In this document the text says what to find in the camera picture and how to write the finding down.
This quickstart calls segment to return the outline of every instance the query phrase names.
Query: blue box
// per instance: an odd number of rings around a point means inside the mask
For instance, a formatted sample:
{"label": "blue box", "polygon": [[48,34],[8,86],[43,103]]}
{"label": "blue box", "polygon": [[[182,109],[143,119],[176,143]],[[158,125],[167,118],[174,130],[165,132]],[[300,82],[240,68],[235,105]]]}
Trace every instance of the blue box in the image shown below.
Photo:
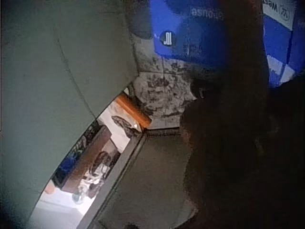
{"label": "blue box", "polygon": [[[295,6],[293,0],[263,0],[264,45],[272,87],[287,80],[283,73],[304,67],[305,54],[299,49],[305,46],[304,27],[292,33],[297,27]],[[224,16],[217,0],[151,0],[150,9],[156,53],[217,70],[227,67]]]}

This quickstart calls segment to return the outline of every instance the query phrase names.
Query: orange pipe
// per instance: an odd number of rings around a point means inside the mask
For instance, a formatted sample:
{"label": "orange pipe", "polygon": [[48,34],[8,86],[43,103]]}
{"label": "orange pipe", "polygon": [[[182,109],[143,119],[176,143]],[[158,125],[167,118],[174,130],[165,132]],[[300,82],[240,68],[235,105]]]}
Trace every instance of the orange pipe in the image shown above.
{"label": "orange pipe", "polygon": [[121,93],[115,99],[116,103],[120,105],[131,117],[133,117],[143,128],[147,128],[152,120],[144,114],[138,107],[136,107],[125,93]]}

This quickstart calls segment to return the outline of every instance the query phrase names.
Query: gray panel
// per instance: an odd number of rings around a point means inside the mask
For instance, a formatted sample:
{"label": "gray panel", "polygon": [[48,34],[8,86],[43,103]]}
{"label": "gray panel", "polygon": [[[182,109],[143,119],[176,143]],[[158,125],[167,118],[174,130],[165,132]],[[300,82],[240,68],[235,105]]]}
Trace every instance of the gray panel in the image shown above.
{"label": "gray panel", "polygon": [[186,198],[183,175],[189,150],[179,136],[151,136],[99,215],[108,229],[134,223],[139,228],[169,229]]}
{"label": "gray panel", "polygon": [[47,6],[34,3],[6,8],[1,47],[1,207],[19,226],[94,119],[68,77]]}
{"label": "gray panel", "polygon": [[97,117],[137,76],[136,64],[124,15],[113,12],[121,4],[107,12],[103,1],[72,3],[54,3],[54,21],[72,75]]}

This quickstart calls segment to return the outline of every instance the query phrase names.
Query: white logo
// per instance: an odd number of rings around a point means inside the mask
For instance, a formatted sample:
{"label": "white logo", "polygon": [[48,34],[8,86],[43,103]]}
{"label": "white logo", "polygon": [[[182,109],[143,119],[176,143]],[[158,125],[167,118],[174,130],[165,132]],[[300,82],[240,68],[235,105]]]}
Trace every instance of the white logo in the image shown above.
{"label": "white logo", "polygon": [[163,41],[164,45],[172,45],[172,33],[166,32],[165,33],[165,41]]}

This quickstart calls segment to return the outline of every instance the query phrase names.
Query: person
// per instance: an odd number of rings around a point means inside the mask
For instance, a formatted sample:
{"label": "person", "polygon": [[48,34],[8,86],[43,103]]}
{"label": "person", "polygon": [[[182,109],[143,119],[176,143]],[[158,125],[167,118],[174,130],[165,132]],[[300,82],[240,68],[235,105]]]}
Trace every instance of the person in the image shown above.
{"label": "person", "polygon": [[184,111],[184,187],[197,214],[177,229],[304,227],[304,76],[269,89],[261,0],[219,0],[229,39],[221,90]]}

